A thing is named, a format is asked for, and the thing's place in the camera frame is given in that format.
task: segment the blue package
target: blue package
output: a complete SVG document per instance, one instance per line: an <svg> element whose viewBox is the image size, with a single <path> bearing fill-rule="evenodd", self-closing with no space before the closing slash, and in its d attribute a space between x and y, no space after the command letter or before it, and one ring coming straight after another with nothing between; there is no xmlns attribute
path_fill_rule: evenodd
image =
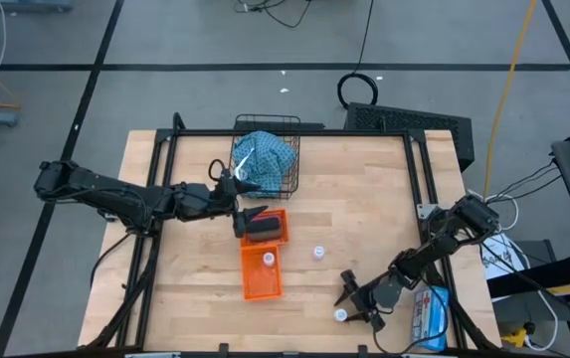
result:
<svg viewBox="0 0 570 358"><path fill-rule="evenodd" d="M442 299L444 307L442 307L440 300L433 295L433 292L428 287L415 293L415 309L413 310L413 327L411 329L412 342L432 337L445 328L444 315L448 312L448 290L437 286L433 286L432 289ZM441 352L446 348L446 334L417 346Z"/></svg>

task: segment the floor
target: floor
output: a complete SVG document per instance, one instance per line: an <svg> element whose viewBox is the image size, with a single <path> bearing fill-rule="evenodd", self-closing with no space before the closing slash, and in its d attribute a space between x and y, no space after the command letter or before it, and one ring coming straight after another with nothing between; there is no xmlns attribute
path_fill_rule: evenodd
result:
<svg viewBox="0 0 570 358"><path fill-rule="evenodd" d="M335 86L357 62L368 1L314 0L295 30L266 14L236 14L234 3L78 0L71 13L6 15L0 80L23 109L16 127L0 127L0 323L42 214L32 191L39 163L60 158L70 134L79 135L66 146L74 160L116 175L127 133L168 127L174 111L190 128L229 128L241 112L343 125ZM294 22L304 6L289 0L274 13ZM378 79L378 103L470 117L476 161L464 173L469 189L482 188L504 69L526 8L520 0L375 3L363 62L373 64L364 73ZM115 28L104 37L112 13ZM570 1L537 4L520 62L532 65L516 73L505 105L494 190L546 164L550 143L570 136ZM182 66L199 64L212 66ZM369 100L365 85L344 90L349 100ZM549 239L559 258L570 256L570 199L562 182L519 205L510 236ZM55 210L6 354L75 348L103 229L93 210ZM548 338L545 330L537 342ZM554 349L570 354L565 327Z"/></svg>

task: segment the orange tray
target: orange tray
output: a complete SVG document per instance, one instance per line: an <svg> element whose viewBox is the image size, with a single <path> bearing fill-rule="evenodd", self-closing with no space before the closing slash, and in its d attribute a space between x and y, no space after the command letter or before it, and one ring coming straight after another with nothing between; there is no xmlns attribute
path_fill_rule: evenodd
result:
<svg viewBox="0 0 570 358"><path fill-rule="evenodd" d="M263 255L274 254L276 262L272 267L263 263ZM283 295L281 281L281 258L278 246L255 246L241 248L243 264L243 291L246 301L278 298Z"/></svg>
<svg viewBox="0 0 570 358"><path fill-rule="evenodd" d="M244 234L243 237L241 238L241 248L285 245L286 243L288 243L288 222L286 221L286 210L285 209L266 210L261 214L259 214L256 218L265 217L265 216L275 216L280 218L281 226L283 228L283 234L280 235L278 238L273 238L269 241L261 243L252 243L247 237L247 234Z"/></svg>

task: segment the wire basket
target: wire basket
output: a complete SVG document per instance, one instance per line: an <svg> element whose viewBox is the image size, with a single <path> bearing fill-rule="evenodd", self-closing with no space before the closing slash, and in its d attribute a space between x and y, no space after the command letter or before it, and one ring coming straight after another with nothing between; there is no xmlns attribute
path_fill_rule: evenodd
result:
<svg viewBox="0 0 570 358"><path fill-rule="evenodd" d="M290 146L295 153L295 160L287 174L283 175L281 188L279 190L259 190L252 192L251 197L288 199L291 194L297 190L300 161L300 118L292 115L239 114L234 124L234 137L232 139L232 149L229 154L229 167L232 172L236 167L233 153L238 141L244 135L257 130L271 133Z"/></svg>

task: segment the wooden table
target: wooden table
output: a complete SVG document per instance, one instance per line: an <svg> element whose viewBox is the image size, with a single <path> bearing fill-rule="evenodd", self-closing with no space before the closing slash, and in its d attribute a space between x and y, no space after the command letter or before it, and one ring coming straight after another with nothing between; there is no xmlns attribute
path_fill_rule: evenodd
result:
<svg viewBox="0 0 570 358"><path fill-rule="evenodd" d="M153 138L154 131L129 133L119 179L145 184ZM429 131L427 139L440 203L450 207L465 194L451 135ZM225 136L181 136L172 183L205 182L213 188L208 165L214 158L227 162L230 143ZM420 170L417 145L414 152ZM428 202L423 181L421 188ZM402 139L303 137L299 188L288 201L241 200L242 207L263 203L288 212L290 239L281 248L285 295L244 302L240 243L231 219L167 221L146 350L216 351L226 342L232 351L355 352L359 344L378 351L370 325L336 322L333 302L341 292L343 270L352 269L364 283L384 271L400 251L419 245ZM102 250L122 234L121 224L107 224ZM96 272L80 344L95 338L121 304L133 242L108 256ZM313 259L315 246L326 249L322 261ZM462 248L451 261L462 306L487 338L500 345L478 247ZM378 338L386 350L398 351L409 343L413 298L405 290L395 312L384 316L386 327ZM354 310L350 300L341 306ZM135 307L132 319L137 315ZM135 326L130 324L128 334L132 342ZM454 345L449 327L449 344Z"/></svg>

